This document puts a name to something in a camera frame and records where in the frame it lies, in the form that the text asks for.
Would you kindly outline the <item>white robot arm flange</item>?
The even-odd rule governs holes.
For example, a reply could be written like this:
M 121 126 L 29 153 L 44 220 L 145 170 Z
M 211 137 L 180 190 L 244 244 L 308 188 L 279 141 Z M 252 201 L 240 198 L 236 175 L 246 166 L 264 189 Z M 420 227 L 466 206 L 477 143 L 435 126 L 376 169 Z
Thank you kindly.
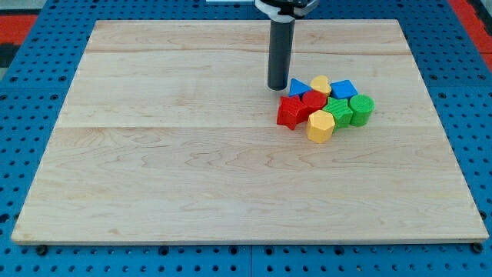
M 254 6 L 274 22 L 289 23 L 304 18 L 319 3 L 319 0 L 255 0 Z

